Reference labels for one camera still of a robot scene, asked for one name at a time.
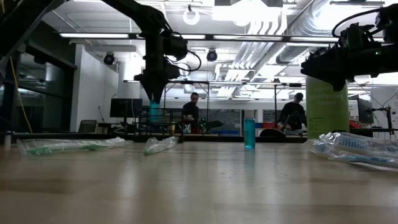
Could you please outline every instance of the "metal rack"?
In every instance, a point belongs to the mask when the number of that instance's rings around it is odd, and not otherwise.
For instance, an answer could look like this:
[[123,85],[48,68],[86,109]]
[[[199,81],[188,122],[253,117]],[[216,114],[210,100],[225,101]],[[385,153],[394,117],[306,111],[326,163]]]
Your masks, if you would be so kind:
[[136,108],[136,132],[138,135],[162,135],[183,137],[175,128],[183,124],[182,109]]

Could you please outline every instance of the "black shirt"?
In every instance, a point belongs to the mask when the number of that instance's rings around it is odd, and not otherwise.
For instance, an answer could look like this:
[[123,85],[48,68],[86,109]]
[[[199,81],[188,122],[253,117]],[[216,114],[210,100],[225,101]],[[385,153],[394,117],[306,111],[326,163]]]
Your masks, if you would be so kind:
[[280,112],[279,121],[286,122],[289,117],[287,124],[290,125],[292,131],[301,129],[302,123],[307,125],[307,119],[305,117],[304,107],[298,103],[286,103],[282,111]]
[[185,116],[192,115],[193,121],[190,122],[191,126],[197,126],[199,119],[199,107],[192,102],[186,103],[182,108],[182,114]]

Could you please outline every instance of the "chair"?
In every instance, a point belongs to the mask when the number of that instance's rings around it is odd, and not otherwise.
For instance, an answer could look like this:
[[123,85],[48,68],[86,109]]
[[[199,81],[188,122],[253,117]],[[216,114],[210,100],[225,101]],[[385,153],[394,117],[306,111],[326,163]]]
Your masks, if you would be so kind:
[[79,125],[79,133],[95,133],[96,120],[82,120]]

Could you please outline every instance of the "security camera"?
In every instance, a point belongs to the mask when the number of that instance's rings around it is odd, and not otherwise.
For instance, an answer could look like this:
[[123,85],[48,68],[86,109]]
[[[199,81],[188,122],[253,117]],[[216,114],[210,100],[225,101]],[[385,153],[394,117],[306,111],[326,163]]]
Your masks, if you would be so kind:
[[216,50],[210,49],[209,52],[207,53],[207,61],[208,62],[215,62],[217,60],[217,53]]
[[118,62],[118,59],[114,57],[114,52],[107,52],[104,57],[104,63],[107,65],[114,65]]

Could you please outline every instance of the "computer monitor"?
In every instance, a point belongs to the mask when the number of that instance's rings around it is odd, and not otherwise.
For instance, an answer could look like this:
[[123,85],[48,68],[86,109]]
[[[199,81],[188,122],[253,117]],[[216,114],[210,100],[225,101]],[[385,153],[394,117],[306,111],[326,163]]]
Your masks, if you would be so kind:
[[357,99],[359,122],[373,124],[372,103],[368,100]]
[[136,108],[142,106],[142,99],[112,99],[111,114],[112,118],[134,118]]

